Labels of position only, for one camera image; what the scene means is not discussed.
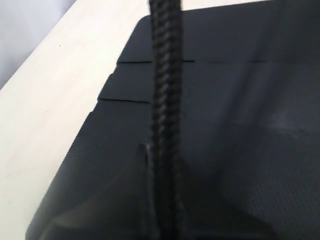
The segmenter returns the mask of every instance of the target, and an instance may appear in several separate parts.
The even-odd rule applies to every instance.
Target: white table
[[[185,10],[253,0],[184,0]],[[77,0],[0,91],[0,239],[22,240],[148,0]]]

